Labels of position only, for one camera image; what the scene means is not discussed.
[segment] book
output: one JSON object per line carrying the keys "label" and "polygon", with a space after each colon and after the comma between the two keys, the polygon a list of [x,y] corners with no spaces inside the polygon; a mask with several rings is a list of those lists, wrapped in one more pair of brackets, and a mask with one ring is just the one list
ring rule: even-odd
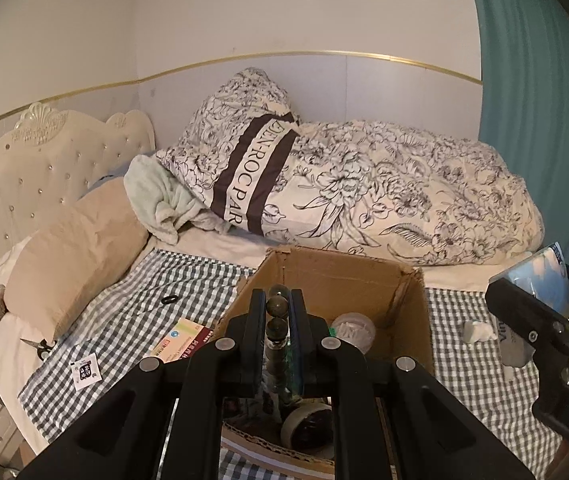
{"label": "book", "polygon": [[181,317],[149,356],[157,357],[164,363],[184,359],[205,345],[212,334],[213,330],[210,328]]}

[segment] checkered bedsheet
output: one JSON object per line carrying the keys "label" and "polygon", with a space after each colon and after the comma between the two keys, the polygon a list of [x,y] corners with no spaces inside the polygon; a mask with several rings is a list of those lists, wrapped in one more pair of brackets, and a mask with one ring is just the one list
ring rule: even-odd
{"label": "checkered bedsheet", "polygon": [[[247,267],[200,256],[154,250],[122,281],[93,300],[30,377],[19,400],[38,430],[55,440],[136,364],[180,316],[213,327],[235,296]],[[160,299],[177,295],[175,304]],[[496,343],[465,345],[468,319],[489,321],[483,295],[427,289],[436,377],[536,475],[551,461],[559,437],[531,415],[538,377],[533,364],[505,383]],[[95,353],[103,380],[76,392],[71,363]],[[221,480],[287,477],[220,450]]]}
{"label": "checkered bedsheet", "polygon": [[537,368],[533,363],[516,368],[514,380],[506,382],[496,341],[462,342],[465,321],[491,323],[483,293],[427,288],[426,295],[435,376],[541,479],[561,437],[531,413],[538,398]]}

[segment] white headboard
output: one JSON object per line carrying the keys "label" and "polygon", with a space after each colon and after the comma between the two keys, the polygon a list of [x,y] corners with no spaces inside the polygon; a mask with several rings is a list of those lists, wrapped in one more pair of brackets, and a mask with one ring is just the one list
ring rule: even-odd
{"label": "white headboard", "polygon": [[61,203],[138,153],[155,148],[145,113],[117,113],[106,123],[34,103],[0,138],[0,257],[33,234]]}

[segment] cardboard box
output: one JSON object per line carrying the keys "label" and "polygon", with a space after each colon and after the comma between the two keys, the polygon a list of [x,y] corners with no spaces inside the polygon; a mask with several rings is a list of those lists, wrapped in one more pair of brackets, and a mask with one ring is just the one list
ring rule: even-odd
{"label": "cardboard box", "polygon": [[[404,264],[365,256],[283,246],[270,252],[244,284],[213,332],[224,335],[229,319],[248,311],[254,288],[282,283],[301,288],[309,314],[329,324],[360,312],[376,326],[368,357],[394,360],[407,355],[433,373],[431,330],[422,272]],[[333,462],[284,449],[224,425],[222,446],[249,462],[300,479],[333,478]]]}

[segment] floral duvet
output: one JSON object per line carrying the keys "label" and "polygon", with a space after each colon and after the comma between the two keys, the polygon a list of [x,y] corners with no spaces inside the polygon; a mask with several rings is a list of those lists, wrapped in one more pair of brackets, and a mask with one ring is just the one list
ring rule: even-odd
{"label": "floral duvet", "polygon": [[544,227],[491,146],[398,124],[299,124],[264,72],[236,74],[158,159],[215,214],[281,242],[414,265],[499,263]]}

